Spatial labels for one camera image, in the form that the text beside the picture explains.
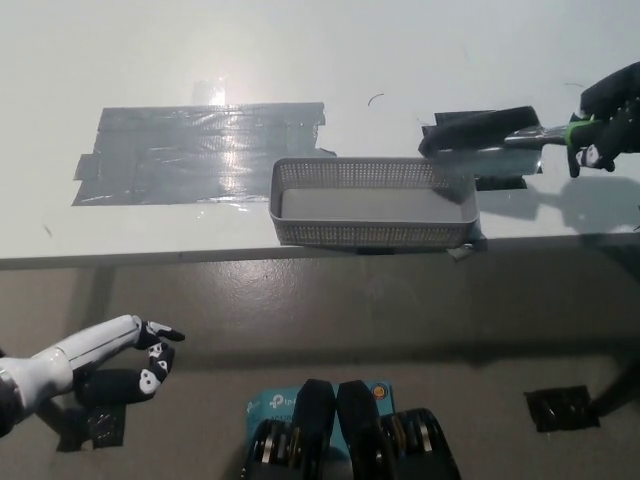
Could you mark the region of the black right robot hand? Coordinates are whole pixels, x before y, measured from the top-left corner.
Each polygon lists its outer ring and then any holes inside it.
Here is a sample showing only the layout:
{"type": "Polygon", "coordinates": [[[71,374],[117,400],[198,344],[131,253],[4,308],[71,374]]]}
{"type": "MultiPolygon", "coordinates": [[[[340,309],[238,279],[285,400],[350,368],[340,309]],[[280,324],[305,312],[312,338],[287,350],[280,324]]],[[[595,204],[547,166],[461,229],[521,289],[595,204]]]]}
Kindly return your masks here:
{"type": "Polygon", "coordinates": [[[579,106],[570,123],[597,123],[597,131],[587,144],[570,140],[567,162],[572,178],[582,167],[615,170],[620,154],[639,152],[639,62],[606,76],[580,96],[579,106]]]}

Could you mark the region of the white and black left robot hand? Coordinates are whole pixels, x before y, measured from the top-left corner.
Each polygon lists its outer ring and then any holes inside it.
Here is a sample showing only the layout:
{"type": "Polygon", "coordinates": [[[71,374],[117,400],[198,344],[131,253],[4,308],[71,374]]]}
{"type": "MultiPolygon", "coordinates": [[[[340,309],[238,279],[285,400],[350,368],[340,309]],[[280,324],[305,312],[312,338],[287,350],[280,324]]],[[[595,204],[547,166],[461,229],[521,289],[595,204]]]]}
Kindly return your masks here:
{"type": "Polygon", "coordinates": [[[170,372],[166,342],[184,339],[170,326],[123,315],[76,332],[30,358],[2,358],[1,378],[17,388],[22,408],[33,411],[43,401],[70,392],[82,374],[135,348],[149,354],[149,366],[133,382],[148,398],[170,372]]]}

